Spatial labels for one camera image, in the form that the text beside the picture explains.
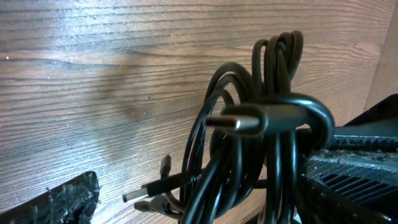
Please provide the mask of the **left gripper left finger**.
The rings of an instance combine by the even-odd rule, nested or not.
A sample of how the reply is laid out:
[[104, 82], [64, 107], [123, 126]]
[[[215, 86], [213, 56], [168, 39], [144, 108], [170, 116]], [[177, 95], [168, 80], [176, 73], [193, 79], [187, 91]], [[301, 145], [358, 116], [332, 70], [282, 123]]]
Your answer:
[[1, 214], [5, 224], [90, 223], [99, 202], [100, 186], [88, 171]]

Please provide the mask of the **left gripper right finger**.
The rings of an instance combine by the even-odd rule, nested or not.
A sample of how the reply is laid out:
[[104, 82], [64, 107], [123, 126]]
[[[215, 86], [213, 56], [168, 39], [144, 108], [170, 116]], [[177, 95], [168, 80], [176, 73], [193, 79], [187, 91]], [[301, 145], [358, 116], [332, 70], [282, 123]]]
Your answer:
[[372, 212], [306, 176], [297, 182], [297, 212], [303, 224], [385, 224], [390, 217]]

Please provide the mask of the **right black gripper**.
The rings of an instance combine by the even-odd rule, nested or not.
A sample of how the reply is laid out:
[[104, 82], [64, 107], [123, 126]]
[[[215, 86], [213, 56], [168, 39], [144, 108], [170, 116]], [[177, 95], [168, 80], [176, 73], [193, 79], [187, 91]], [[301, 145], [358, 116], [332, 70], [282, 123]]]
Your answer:
[[305, 160], [307, 177], [367, 208], [397, 208], [397, 93], [366, 110]]

